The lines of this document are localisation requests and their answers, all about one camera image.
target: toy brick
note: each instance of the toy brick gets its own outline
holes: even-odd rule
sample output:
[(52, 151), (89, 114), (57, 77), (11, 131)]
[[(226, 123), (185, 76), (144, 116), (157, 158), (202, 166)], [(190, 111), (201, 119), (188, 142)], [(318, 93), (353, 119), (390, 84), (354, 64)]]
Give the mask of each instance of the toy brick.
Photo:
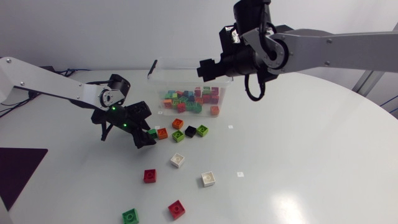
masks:
[(177, 97), (178, 97), (178, 98), (180, 98), (180, 97), (183, 96), (183, 94), (184, 94), (184, 93), (181, 92), (181, 91), (176, 91), (176, 93), (177, 93)]
[(151, 129), (151, 130), (149, 130), (149, 131), (147, 131), (147, 132), (148, 132), (148, 134), (150, 134), (150, 136), (151, 136), (153, 139), (157, 138), (156, 129)]
[(164, 104), (164, 108), (167, 108), (167, 109), (171, 109), (172, 108), (172, 103), (173, 103), (173, 101), (172, 100), (164, 100), (163, 101), (163, 104)]
[(188, 101), (188, 98), (187, 97), (185, 97), (185, 96), (181, 96), (179, 99), (178, 99), (180, 102), (187, 102)]
[(179, 105), (181, 102), (179, 100), (174, 100), (172, 103), (172, 108), (177, 109), (177, 105)]
[(197, 129), (192, 127), (192, 126), (188, 126), (185, 130), (185, 135), (189, 136), (189, 137), (193, 137), (195, 134), (197, 133)]
[(211, 96), (211, 103), (218, 104), (220, 97), (219, 96)]
[(139, 223), (138, 212), (135, 208), (126, 211), (122, 214), (124, 224), (137, 224)]
[(167, 138), (168, 137), (167, 130), (165, 128), (158, 129), (157, 137), (159, 138), (159, 140)]
[(195, 102), (203, 105), (203, 98), (198, 97), (198, 98), (195, 99)]
[(202, 137), (205, 136), (207, 132), (209, 132), (209, 129), (204, 125), (201, 125), (199, 126), (199, 128), (197, 128), (197, 133)]
[(193, 104), (193, 111), (195, 113), (200, 113), (201, 112), (201, 104), (200, 103), (194, 103)]
[(184, 121), (180, 119), (175, 119), (172, 123), (173, 128), (175, 129), (181, 129), (182, 126), (184, 125)]
[(180, 130), (174, 132), (172, 136), (176, 142), (180, 142), (185, 138), (184, 133), (182, 133)]
[(174, 156), (171, 158), (170, 162), (177, 168), (180, 168), (182, 164), (184, 163), (185, 158), (181, 156), (180, 154), (176, 153)]
[(203, 181), (203, 186), (208, 187), (214, 185), (216, 183), (216, 179), (214, 178), (213, 172), (205, 172), (201, 174), (201, 179)]
[(203, 95), (203, 103), (210, 103), (211, 95), (204, 94)]
[(156, 182), (156, 170), (145, 170), (144, 171), (144, 182), (146, 184)]
[(195, 88), (195, 96), (200, 97), (200, 93), (201, 93), (200, 87), (196, 87)]
[(176, 220), (185, 213), (185, 208), (182, 206), (180, 200), (177, 200), (169, 206), (169, 211), (172, 214), (174, 220)]
[(185, 103), (179, 103), (177, 105), (177, 110), (179, 113), (183, 113), (185, 111)]
[(211, 89), (208, 86), (203, 87), (203, 93), (202, 94), (211, 94)]

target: plastic container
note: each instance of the plastic container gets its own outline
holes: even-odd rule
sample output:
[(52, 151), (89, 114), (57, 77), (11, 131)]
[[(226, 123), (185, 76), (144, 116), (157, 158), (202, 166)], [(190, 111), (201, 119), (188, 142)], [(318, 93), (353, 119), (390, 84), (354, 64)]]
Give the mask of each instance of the plastic container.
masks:
[[(159, 58), (148, 73), (148, 83), (156, 91), (159, 108), (167, 116), (209, 116), (222, 113), (226, 89), (231, 77), (222, 76), (210, 82), (198, 77), (200, 58)], [(212, 114), (218, 106), (220, 113)]]

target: table surface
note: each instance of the table surface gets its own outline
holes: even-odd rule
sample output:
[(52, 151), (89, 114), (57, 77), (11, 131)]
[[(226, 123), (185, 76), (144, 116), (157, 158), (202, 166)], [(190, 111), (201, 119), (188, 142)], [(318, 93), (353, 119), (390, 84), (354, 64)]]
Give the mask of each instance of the table surface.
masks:
[[(149, 125), (170, 134), (175, 117), (158, 114), (147, 70), (72, 78), (112, 73), (132, 83), (125, 105), (145, 100)], [(15, 224), (122, 223), (132, 208), (140, 223), (398, 222), (398, 122), (328, 81), (280, 75), (255, 103), (235, 78), (218, 118), (183, 117), (184, 129), (209, 127), (205, 137), (142, 149), (117, 128), (100, 141), (91, 114), (42, 95), (0, 119), (1, 147), (49, 149), (11, 208)], [(169, 161), (176, 152), (185, 156), (179, 169)], [(157, 170), (156, 183), (143, 183), (146, 169)], [(203, 187), (201, 173), (210, 170), (216, 184)], [(186, 213), (173, 221), (167, 207), (176, 200)]]

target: green lego brick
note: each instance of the green lego brick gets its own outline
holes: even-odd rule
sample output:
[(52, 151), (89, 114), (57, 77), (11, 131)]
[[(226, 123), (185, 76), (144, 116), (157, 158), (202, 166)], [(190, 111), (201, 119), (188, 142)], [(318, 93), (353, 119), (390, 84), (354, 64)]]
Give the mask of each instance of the green lego brick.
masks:
[(197, 133), (200, 135), (200, 136), (205, 136), (206, 134), (207, 134), (207, 132), (209, 132), (209, 129), (208, 128), (206, 128), (205, 126), (203, 126), (203, 125), (201, 125), (201, 126), (199, 126), (199, 128), (197, 128)]
[(182, 141), (184, 138), (185, 138), (185, 135), (184, 135), (184, 133), (182, 133), (180, 130), (178, 130), (178, 131), (176, 131), (176, 132), (173, 133), (173, 139), (174, 139), (176, 142), (180, 142), (180, 141)]
[(187, 111), (193, 110), (193, 104), (194, 104), (194, 102), (188, 102), (188, 103), (185, 105), (185, 109), (186, 109)]
[(173, 103), (172, 103), (172, 108), (173, 108), (173, 109), (177, 109), (177, 105), (180, 104), (180, 103), (181, 103), (181, 101), (179, 101), (179, 100), (174, 100)]
[(202, 94), (211, 94), (211, 88), (208, 86), (203, 87), (203, 93)]
[(135, 208), (130, 211), (126, 211), (122, 214), (124, 224), (137, 224), (139, 223), (138, 213)]
[(165, 100), (169, 100), (171, 98), (172, 98), (172, 95), (170, 93), (166, 93), (166, 95), (164, 95)]
[(172, 93), (172, 100), (178, 100), (177, 93)]
[(156, 133), (155, 129), (151, 129), (147, 132), (148, 132), (148, 134), (150, 134), (150, 136), (152, 136), (153, 139), (157, 138), (157, 133)]
[(193, 110), (195, 113), (200, 113), (200, 112), (201, 112), (201, 104), (200, 104), (200, 103), (194, 103), (194, 104), (193, 104), (192, 110)]
[(181, 96), (178, 100), (180, 100), (181, 102), (186, 103), (188, 101), (188, 98), (185, 96)]

